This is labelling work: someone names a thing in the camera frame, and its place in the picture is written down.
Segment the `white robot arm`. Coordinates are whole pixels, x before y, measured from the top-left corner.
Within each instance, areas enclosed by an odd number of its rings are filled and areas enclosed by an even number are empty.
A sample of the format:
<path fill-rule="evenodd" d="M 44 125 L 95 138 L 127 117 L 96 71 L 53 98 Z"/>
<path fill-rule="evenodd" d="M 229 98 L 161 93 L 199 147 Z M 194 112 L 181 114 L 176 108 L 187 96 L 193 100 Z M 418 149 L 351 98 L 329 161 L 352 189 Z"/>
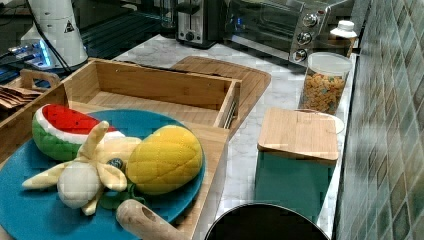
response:
<path fill-rule="evenodd" d="M 40 70 L 70 70 L 88 55 L 76 25 L 71 0 L 25 0 L 33 25 L 21 38 L 36 57 L 28 64 Z"/>

